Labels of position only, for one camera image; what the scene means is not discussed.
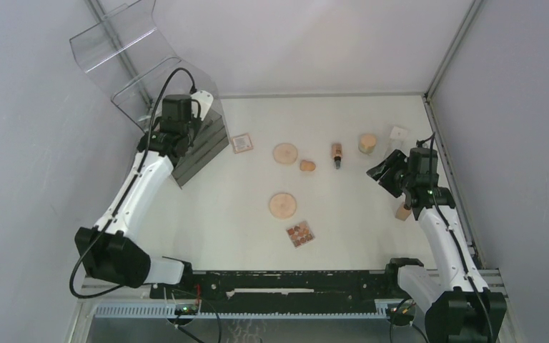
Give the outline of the small square pink compact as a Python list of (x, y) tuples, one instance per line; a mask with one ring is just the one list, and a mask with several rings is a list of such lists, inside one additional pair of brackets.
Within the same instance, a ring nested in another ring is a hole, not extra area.
[(250, 151), (254, 148), (251, 136), (249, 134), (241, 134), (231, 138), (233, 152), (239, 154)]

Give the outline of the clear acrylic makeup organizer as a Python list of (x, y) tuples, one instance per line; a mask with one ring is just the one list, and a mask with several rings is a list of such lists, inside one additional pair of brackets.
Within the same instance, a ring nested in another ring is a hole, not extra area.
[(185, 94), (191, 86), (214, 97), (193, 146), (175, 164), (172, 177), (185, 186), (229, 143), (224, 109), (215, 82), (198, 67), (179, 57), (153, 20), (154, 1), (127, 1), (107, 11), (101, 1), (87, 1), (96, 23), (70, 38), (79, 68), (111, 103), (142, 131), (153, 109), (161, 109), (158, 95)]

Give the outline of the orange blender sponge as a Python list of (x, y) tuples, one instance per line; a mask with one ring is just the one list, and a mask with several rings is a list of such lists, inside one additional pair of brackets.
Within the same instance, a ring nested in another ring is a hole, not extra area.
[(313, 172), (316, 170), (316, 163), (309, 160), (302, 160), (300, 162), (300, 170), (303, 172)]

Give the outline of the round beige sponge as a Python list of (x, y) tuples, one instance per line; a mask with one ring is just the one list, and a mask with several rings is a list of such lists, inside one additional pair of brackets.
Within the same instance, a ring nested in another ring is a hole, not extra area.
[(272, 155), (278, 164), (291, 165), (297, 161), (298, 150), (294, 144), (281, 143), (273, 149)]
[(269, 201), (269, 211), (277, 219), (289, 219), (297, 211), (297, 201), (289, 193), (278, 193)]

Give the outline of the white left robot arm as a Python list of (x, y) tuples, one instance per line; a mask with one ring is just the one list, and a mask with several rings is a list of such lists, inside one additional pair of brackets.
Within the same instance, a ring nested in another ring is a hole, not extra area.
[(110, 282), (116, 289), (166, 284), (179, 298), (194, 291), (194, 277), (184, 272), (186, 262), (151, 256), (137, 240), (157, 191), (191, 149), (213, 101), (205, 90), (163, 98), (162, 114), (150, 116), (132, 168), (112, 203), (93, 227), (81, 227), (75, 234), (75, 272), (83, 268), (88, 277)]

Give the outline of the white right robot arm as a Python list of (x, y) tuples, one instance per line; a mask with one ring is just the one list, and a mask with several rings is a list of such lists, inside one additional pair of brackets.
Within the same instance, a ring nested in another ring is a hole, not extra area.
[(405, 196), (430, 245), (439, 274), (433, 279), (418, 261), (396, 259), (385, 290), (406, 294), (424, 314), (429, 342), (496, 342), (507, 304), (475, 265), (460, 225), (451, 191), (438, 185), (437, 152), (415, 147), (409, 154), (394, 150), (367, 175), (394, 197)]

